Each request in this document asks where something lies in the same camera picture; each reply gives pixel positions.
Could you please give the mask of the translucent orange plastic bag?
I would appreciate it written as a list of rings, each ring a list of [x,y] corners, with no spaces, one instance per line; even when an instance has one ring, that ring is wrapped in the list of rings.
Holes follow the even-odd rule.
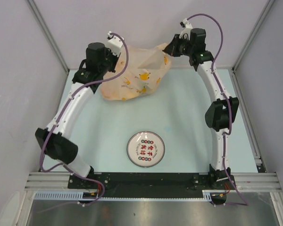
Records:
[[[107,100],[129,100],[156,91],[169,71],[171,57],[163,52],[167,43],[151,49],[128,46],[129,63],[119,77],[100,85],[100,92]]]

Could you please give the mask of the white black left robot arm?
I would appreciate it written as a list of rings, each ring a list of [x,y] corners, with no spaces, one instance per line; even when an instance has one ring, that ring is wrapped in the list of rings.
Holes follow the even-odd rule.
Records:
[[[109,40],[106,44],[90,43],[63,105],[46,128],[38,128],[35,132],[42,149],[41,159],[48,156],[57,160],[79,175],[78,182],[84,188],[94,185],[94,169],[82,159],[78,146],[69,139],[79,114],[102,83],[103,76],[107,72],[115,72],[122,46],[121,40]]]

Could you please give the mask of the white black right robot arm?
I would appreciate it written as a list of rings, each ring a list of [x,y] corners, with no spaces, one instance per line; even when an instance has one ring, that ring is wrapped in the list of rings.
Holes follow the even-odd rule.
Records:
[[[212,133],[212,160],[209,165],[208,184],[214,188],[226,188],[232,182],[228,162],[227,140],[232,132],[239,99],[231,97],[216,72],[214,57],[206,50],[206,31],[201,28],[184,28],[175,34],[163,50],[172,57],[187,56],[190,65],[202,78],[211,105],[205,113],[206,125]]]

